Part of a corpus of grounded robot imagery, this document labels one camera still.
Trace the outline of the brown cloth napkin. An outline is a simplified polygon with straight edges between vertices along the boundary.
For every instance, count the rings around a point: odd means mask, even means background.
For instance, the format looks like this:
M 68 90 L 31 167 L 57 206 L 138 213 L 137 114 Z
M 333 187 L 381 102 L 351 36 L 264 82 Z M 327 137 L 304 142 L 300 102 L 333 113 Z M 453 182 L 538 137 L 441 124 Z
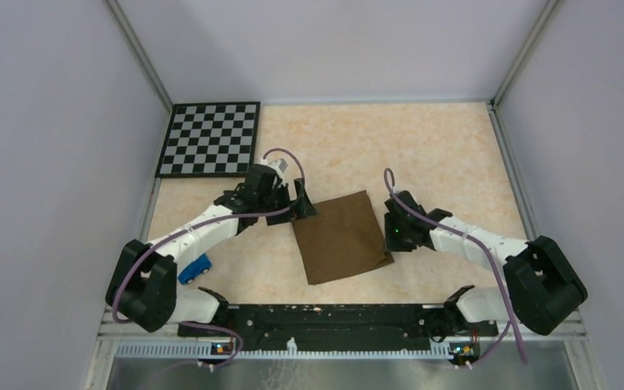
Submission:
M 309 285 L 378 270 L 394 263 L 366 191 L 321 201 L 315 216 L 292 228 Z

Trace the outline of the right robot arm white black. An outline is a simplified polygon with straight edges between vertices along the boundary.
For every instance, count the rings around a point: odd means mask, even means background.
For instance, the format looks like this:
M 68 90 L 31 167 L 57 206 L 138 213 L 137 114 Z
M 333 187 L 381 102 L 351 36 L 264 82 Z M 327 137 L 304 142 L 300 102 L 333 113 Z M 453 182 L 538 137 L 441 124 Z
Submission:
M 515 319 L 547 336 L 588 298 L 588 291 L 557 242 L 509 238 L 467 223 L 451 212 L 431 211 L 408 191 L 384 205 L 385 249 L 412 252 L 420 247 L 455 255 L 491 271 L 494 288 L 467 288 L 444 312 L 444 325 L 465 335 L 476 323 Z

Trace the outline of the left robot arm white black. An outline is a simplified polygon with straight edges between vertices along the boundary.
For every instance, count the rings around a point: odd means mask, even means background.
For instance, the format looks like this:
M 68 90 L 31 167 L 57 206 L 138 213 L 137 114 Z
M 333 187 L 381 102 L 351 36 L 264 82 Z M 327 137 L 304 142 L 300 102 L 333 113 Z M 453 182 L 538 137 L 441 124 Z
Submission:
M 169 322 L 192 315 L 209 336 L 228 325 L 225 299 L 208 288 L 179 301 L 180 274 L 216 245 L 240 235 L 259 219 L 268 225 L 314 216 L 306 179 L 293 181 L 296 195 L 284 180 L 284 160 L 254 164 L 242 183 L 226 190 L 196 218 L 158 239 L 130 240 L 121 249 L 105 301 L 118 323 L 135 323 L 156 332 Z

